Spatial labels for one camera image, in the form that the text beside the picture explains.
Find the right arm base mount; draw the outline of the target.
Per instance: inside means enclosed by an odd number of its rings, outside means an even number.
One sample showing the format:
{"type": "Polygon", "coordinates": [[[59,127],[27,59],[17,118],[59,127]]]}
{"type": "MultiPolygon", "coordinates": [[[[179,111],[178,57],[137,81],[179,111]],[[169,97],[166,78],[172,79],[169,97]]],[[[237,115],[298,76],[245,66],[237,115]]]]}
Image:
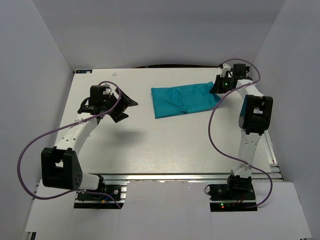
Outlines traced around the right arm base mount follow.
{"type": "Polygon", "coordinates": [[[212,213],[258,210],[251,177],[230,175],[226,184],[209,184],[204,188],[204,193],[209,196],[212,213]]]}

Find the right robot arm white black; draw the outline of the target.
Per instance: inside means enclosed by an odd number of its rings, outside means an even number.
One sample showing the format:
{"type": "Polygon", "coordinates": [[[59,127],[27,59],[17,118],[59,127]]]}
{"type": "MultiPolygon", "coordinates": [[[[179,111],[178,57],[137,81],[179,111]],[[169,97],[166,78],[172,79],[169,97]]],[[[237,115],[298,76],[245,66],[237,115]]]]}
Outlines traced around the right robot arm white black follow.
{"type": "Polygon", "coordinates": [[[243,99],[238,120],[241,137],[237,158],[240,161],[231,170],[231,175],[247,180],[252,176],[257,145],[270,126],[273,98],[263,95],[256,88],[256,81],[251,78],[249,67],[244,63],[233,66],[222,63],[218,67],[221,73],[216,76],[210,93],[226,95],[237,91],[243,99]]]}

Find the teal t-shirt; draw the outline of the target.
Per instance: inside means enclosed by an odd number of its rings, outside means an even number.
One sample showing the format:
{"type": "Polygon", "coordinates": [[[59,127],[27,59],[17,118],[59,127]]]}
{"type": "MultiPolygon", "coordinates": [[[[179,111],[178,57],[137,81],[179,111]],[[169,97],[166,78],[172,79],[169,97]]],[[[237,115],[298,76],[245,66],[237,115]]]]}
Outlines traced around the teal t-shirt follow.
{"type": "Polygon", "coordinates": [[[199,113],[213,109],[221,98],[210,93],[213,82],[151,88],[156,119],[199,113]]]}

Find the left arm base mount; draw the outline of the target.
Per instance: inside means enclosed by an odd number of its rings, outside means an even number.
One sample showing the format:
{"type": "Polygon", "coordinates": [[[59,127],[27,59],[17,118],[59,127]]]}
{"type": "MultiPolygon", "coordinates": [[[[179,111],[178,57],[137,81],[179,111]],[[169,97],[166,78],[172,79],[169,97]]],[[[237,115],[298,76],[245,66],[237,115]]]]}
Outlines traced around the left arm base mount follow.
{"type": "Polygon", "coordinates": [[[76,194],[73,208],[87,210],[119,210],[124,206],[127,181],[105,180],[96,194],[80,192],[76,194]]]}

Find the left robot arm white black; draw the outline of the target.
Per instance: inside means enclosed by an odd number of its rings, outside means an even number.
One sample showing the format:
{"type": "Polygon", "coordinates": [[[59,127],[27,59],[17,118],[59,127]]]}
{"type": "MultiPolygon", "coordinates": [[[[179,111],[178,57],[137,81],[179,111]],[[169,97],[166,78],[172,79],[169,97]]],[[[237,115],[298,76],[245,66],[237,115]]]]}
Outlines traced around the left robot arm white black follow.
{"type": "Polygon", "coordinates": [[[85,173],[78,155],[90,133],[105,115],[118,123],[128,118],[125,110],[134,106],[138,106],[138,103],[119,88],[112,93],[107,85],[91,86],[89,97],[80,104],[74,125],[53,147],[46,147],[41,152],[43,185],[70,191],[102,192],[105,186],[103,178],[85,173]]]}

